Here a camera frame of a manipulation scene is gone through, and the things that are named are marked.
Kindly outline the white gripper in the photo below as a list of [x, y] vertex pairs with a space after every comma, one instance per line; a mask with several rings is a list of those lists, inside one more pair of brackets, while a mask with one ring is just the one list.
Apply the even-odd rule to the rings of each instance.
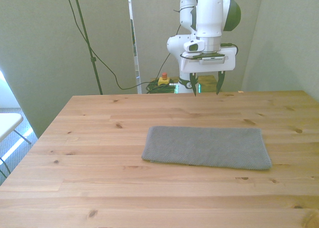
[[218, 81], [216, 84], [216, 94], [218, 95], [225, 78], [225, 71], [235, 68], [235, 47], [224, 47], [218, 52], [184, 52], [180, 55], [179, 68], [183, 73], [189, 74], [189, 81], [194, 95], [197, 94], [196, 85], [198, 78], [196, 73], [218, 71]]

